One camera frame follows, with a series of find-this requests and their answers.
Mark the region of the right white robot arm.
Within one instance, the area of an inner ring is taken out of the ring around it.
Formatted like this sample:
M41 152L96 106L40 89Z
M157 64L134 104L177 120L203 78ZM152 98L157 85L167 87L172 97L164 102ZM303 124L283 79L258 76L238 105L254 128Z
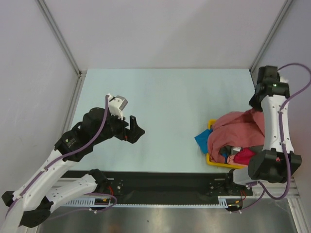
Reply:
M261 107L264 115L264 144L262 151L254 155L248 166L232 172L232 178L224 182L230 195L237 194L243 186L262 181L284 183L289 190L291 176L302 163L290 139L288 83L281 80L277 67L264 66L258 70L257 84L251 103Z

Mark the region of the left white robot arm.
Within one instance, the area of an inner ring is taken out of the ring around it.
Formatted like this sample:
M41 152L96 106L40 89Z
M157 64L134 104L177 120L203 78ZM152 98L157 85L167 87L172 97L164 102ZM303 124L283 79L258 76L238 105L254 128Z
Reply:
M93 108L83 120L63 133L46 162L27 183L16 191L6 191L2 200L8 212L1 232L14 233L20 226L33 228L49 218L66 202L89 193L111 194L107 177L98 169L90 170L82 178L65 186L55 183L94 146L113 137L131 144L145 134L134 116L124 117L110 113L108 108Z

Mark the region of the salmon pink t shirt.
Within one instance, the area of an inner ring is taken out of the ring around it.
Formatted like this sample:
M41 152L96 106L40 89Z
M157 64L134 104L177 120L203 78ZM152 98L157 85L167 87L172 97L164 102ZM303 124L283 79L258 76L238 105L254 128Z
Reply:
M211 128L207 149L210 160L215 163L225 163L220 153L223 147L249 148L264 144L264 115L255 109L225 114Z

